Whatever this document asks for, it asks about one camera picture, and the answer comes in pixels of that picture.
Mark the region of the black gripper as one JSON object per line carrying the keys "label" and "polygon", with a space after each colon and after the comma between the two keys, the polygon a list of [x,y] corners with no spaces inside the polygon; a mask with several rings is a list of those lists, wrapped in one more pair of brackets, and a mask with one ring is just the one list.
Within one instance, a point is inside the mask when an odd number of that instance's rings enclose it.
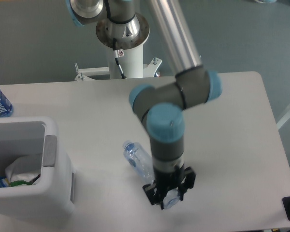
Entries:
{"label": "black gripper", "polygon": [[159,205],[161,210],[166,209],[163,202],[169,190],[177,188],[180,201],[188,189],[194,187],[196,173],[191,167],[175,167],[171,173],[164,173],[154,168],[155,182],[142,186],[144,193],[152,205]]}

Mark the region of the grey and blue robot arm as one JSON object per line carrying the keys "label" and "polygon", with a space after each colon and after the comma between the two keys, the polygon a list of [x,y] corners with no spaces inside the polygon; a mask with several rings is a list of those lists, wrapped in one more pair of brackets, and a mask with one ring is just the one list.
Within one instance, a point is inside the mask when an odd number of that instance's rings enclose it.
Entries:
{"label": "grey and blue robot arm", "polygon": [[[96,23],[96,36],[107,51],[111,79],[142,78],[143,45],[150,28],[132,0],[68,0],[77,26]],[[129,102],[150,139],[151,155],[125,147],[126,159],[145,179],[143,190],[152,205],[168,209],[193,188],[196,174],[184,165],[183,111],[218,98],[220,77],[208,71],[195,47],[180,4],[176,0],[149,0],[175,81],[156,88],[139,85]]]}

